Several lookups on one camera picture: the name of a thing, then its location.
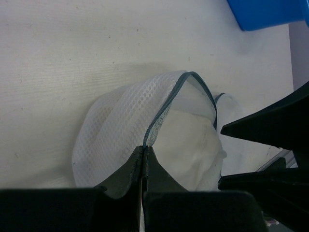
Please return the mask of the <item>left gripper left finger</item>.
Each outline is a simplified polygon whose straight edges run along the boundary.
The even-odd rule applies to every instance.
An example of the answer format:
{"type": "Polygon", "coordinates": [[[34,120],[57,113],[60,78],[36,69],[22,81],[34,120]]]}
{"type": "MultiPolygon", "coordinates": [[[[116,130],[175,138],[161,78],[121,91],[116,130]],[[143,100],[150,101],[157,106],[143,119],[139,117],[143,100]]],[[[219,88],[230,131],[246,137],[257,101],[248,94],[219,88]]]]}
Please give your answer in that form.
{"type": "Polygon", "coordinates": [[[138,232],[143,148],[91,188],[1,189],[2,232],[138,232]]]}

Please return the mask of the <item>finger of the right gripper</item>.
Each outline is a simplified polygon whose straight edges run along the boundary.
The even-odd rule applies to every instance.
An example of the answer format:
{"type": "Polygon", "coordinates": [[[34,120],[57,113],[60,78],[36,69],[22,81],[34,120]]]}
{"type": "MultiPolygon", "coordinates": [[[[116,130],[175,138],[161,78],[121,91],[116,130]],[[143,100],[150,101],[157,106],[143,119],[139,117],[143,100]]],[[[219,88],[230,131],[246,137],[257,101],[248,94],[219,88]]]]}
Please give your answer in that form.
{"type": "Polygon", "coordinates": [[[309,170],[278,169],[221,177],[220,190],[246,191],[262,211],[295,232],[309,230],[309,170]]]}
{"type": "Polygon", "coordinates": [[[309,84],[280,101],[226,124],[221,134],[293,151],[309,150],[309,84]]]}

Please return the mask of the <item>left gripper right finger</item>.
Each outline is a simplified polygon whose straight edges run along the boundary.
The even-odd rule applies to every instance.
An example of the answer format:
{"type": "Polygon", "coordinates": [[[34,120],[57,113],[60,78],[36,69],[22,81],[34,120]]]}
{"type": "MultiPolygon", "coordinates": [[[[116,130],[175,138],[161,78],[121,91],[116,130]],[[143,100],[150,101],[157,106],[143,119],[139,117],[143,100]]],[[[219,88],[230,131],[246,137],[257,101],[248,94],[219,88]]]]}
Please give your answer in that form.
{"type": "Polygon", "coordinates": [[[265,232],[254,197],[242,191],[187,191],[144,149],[142,207],[147,232],[265,232]]]}

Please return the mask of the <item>white bra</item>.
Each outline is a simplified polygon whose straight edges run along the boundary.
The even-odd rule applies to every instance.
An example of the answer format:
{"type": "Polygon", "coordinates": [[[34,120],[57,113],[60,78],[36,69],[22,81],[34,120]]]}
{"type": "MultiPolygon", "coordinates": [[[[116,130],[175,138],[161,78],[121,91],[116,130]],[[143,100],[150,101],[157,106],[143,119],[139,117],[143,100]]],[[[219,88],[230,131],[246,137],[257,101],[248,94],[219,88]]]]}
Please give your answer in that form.
{"type": "Polygon", "coordinates": [[[161,166],[189,191],[217,191],[226,152],[212,122],[171,110],[153,145],[161,166]]]}

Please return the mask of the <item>white mesh laundry bag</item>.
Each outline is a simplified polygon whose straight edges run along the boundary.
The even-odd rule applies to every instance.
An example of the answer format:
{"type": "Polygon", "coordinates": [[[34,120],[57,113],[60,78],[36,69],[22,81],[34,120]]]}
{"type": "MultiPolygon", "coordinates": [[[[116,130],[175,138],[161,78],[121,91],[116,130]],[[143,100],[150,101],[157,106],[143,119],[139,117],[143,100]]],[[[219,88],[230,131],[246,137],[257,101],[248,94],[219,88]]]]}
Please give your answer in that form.
{"type": "MultiPolygon", "coordinates": [[[[153,148],[171,110],[203,116],[212,122],[226,152],[220,178],[239,170],[244,144],[221,134],[224,124],[240,118],[238,102],[225,93],[212,94],[196,72],[177,71],[117,88],[91,106],[72,154],[76,186],[95,187],[124,165],[136,147],[141,146],[143,154],[145,148],[153,148]]],[[[140,229],[145,230],[142,167],[143,162],[140,229]]]]}

